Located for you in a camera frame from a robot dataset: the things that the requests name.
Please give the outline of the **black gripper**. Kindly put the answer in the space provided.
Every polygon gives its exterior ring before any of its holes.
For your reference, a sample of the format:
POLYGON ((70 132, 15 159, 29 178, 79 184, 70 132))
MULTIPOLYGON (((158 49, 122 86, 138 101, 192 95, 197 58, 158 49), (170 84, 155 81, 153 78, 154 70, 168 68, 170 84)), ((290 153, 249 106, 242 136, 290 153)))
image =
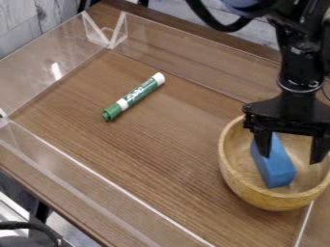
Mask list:
POLYGON ((310 164, 320 163, 330 151, 330 105, 317 98, 322 85, 309 91, 288 91, 246 103, 244 127, 254 132, 258 152, 270 157, 273 132, 312 136, 310 164))

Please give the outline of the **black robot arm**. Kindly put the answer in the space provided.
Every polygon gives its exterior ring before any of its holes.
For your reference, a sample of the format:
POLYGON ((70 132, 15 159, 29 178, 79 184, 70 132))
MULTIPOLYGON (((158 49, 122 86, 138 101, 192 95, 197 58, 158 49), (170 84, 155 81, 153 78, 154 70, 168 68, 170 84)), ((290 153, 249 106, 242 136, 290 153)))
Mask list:
POLYGON ((272 155, 276 132, 312 137, 310 163, 330 152, 330 105, 317 98, 330 75, 330 0, 225 0, 244 17, 264 16, 276 27, 281 52, 278 96, 244 105, 244 127, 258 151, 272 155))

